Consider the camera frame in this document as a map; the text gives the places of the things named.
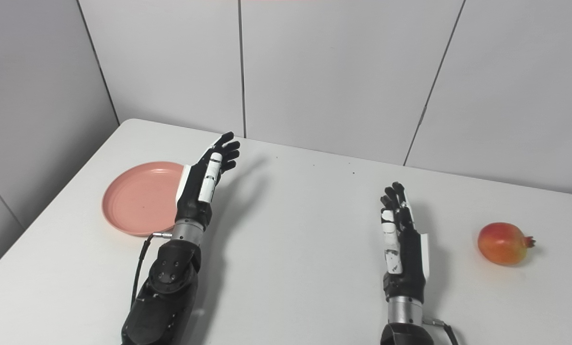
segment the white table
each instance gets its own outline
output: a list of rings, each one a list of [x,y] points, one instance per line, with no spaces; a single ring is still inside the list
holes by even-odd
[[[137,164],[194,163],[215,139],[124,122],[0,261],[0,344],[119,345],[143,239],[108,225],[103,193]],[[254,140],[240,150],[216,190],[190,344],[378,345],[378,199],[393,181],[431,236],[426,314],[462,345],[572,344],[572,195]],[[481,257],[477,232],[492,221],[535,236],[525,264]]]

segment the robotic arm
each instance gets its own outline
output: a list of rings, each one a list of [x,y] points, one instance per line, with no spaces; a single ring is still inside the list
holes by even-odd
[[[429,277],[428,239],[415,229],[412,210],[400,183],[385,188],[380,199],[387,272],[384,292],[389,302],[389,323],[381,345],[433,345],[422,328],[424,285]]]
[[[135,276],[131,310],[122,327],[123,345],[169,345],[185,327],[196,297],[201,269],[201,239],[212,217],[211,201],[223,172],[235,167],[240,143],[222,135],[193,166],[185,166],[177,188],[177,214],[171,233],[152,234],[144,243]],[[152,237],[161,245],[149,276],[137,292],[141,262]]]

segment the silver cylindrical wrist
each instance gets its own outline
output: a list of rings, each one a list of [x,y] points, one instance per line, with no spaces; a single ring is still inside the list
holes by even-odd
[[[201,244],[203,238],[203,225],[192,219],[180,219],[173,227],[172,240],[192,242]]]
[[[422,303],[407,296],[391,297],[389,323],[413,323],[422,326]]]

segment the black fingertip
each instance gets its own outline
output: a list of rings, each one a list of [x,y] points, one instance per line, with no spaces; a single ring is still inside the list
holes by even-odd
[[[228,161],[227,163],[225,163],[222,166],[222,171],[229,171],[229,170],[233,169],[236,165],[237,165],[237,162],[235,162],[234,160]]]
[[[405,190],[405,187],[402,184],[400,184],[398,181],[394,181],[393,182],[393,189],[397,193],[400,193],[400,192],[403,192]]]
[[[383,195],[382,198],[380,198],[380,201],[382,201],[382,204],[389,210],[393,210],[393,203],[391,202],[391,200],[389,199],[389,197],[387,197],[386,195]]]
[[[226,144],[224,146],[224,151],[235,151],[238,148],[240,148],[241,144],[238,141],[233,141],[233,142],[229,142],[229,144]]]
[[[231,151],[231,152],[227,153],[227,154],[224,156],[223,161],[233,160],[233,159],[236,159],[236,158],[239,157],[239,156],[240,156],[240,152],[239,152],[238,150]]]
[[[216,142],[216,146],[222,146],[225,142],[233,140],[233,138],[235,138],[235,134],[233,132],[224,133]]]
[[[392,187],[387,187],[384,192],[386,192],[386,195],[389,197],[395,209],[399,208],[399,199],[397,198],[395,190]]]

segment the pink plate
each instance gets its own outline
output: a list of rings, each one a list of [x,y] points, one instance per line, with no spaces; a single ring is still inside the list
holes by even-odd
[[[175,221],[175,194],[182,170],[180,164],[155,161],[125,171],[105,191],[105,219],[135,236],[168,229]]]

